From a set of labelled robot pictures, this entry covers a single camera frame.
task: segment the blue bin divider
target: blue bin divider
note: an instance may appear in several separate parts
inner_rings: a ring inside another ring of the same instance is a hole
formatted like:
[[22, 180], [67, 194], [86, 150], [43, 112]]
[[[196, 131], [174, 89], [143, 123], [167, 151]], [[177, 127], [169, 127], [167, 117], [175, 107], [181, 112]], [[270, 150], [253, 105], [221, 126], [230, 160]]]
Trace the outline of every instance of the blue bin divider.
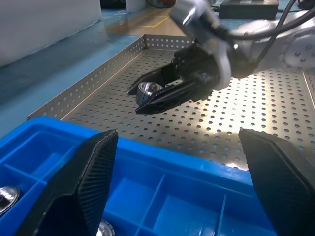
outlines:
[[[51, 118], [25, 122], [0, 140], [0, 186], [19, 201], [0, 218], [17, 230], [47, 181], [96, 130]], [[249, 172], [119, 138], [103, 213], [117, 236], [275, 236]]]

